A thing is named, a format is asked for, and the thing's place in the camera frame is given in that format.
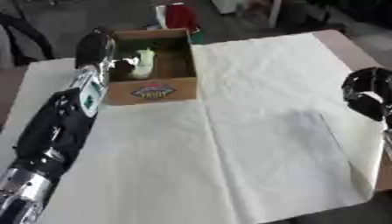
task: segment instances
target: open cardboard box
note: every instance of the open cardboard box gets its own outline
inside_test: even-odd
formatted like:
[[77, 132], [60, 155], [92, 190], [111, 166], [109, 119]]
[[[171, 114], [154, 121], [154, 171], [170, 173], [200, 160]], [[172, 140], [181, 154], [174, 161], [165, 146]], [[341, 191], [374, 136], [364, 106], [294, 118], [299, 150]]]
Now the open cardboard box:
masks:
[[154, 67], [148, 80], [132, 80], [121, 69], [116, 69], [115, 73], [112, 71], [107, 104], [132, 105], [196, 98], [197, 77], [187, 29], [122, 31], [117, 37], [118, 60], [150, 48], [155, 52]]

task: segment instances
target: white paper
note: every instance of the white paper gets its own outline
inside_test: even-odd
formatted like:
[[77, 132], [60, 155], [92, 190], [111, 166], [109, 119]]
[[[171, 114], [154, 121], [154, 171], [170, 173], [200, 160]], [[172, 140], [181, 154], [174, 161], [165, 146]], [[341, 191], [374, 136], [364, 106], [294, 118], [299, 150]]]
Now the white paper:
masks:
[[[255, 224], [370, 198], [380, 126], [347, 108], [351, 71], [311, 34], [193, 51], [199, 99], [104, 106], [40, 223]], [[71, 59], [30, 66], [0, 136], [0, 171], [72, 71]]]

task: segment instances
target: white cloth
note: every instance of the white cloth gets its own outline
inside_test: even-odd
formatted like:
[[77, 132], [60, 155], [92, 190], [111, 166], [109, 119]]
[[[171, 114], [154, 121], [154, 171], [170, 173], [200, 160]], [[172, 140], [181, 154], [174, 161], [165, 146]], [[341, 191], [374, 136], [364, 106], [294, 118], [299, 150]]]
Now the white cloth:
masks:
[[[102, 107], [40, 223], [255, 224], [371, 197], [380, 126], [347, 108], [340, 85], [351, 71], [316, 38], [193, 52], [199, 99]], [[72, 67], [70, 59], [30, 66], [0, 136], [0, 171]]]

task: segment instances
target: floor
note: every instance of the floor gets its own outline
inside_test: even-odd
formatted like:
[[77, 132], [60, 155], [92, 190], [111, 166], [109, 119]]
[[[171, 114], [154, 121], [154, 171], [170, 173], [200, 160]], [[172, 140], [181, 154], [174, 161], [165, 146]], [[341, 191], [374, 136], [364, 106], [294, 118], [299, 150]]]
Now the floor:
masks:
[[[152, 5], [164, 0], [73, 0], [56, 7], [46, 0], [32, 0], [23, 3], [28, 19], [42, 31], [55, 48], [58, 58], [73, 57], [74, 47], [81, 37], [97, 25], [115, 30], [134, 30], [156, 23]], [[263, 38], [284, 34], [279, 29], [265, 30], [265, 24], [249, 28], [238, 15], [221, 16], [210, 0], [186, 0], [194, 8], [204, 31], [203, 44], [238, 39]], [[8, 4], [1, 5], [3, 11], [14, 13]], [[385, 67], [392, 68], [392, 31], [371, 24], [354, 22], [342, 13], [336, 12], [333, 21], [348, 25], [348, 35], [367, 53]], [[21, 45], [28, 55], [40, 58], [38, 48], [27, 39]], [[377, 193], [374, 198], [359, 206], [335, 211], [306, 215], [295, 220], [283, 220], [274, 224], [389, 224], [392, 223], [392, 196]]]

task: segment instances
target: table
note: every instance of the table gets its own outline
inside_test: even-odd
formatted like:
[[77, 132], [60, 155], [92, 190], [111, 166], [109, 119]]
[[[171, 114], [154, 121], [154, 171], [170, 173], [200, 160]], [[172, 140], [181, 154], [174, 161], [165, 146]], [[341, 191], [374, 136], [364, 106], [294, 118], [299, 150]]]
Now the table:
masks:
[[[380, 66], [351, 40], [337, 31], [317, 31], [313, 35], [352, 70]], [[0, 124], [5, 123], [7, 119], [25, 72], [26, 67], [11, 68], [0, 72], [0, 89], [2, 91], [0, 94]], [[392, 162], [386, 153], [382, 157], [376, 189], [378, 191], [392, 189]]]

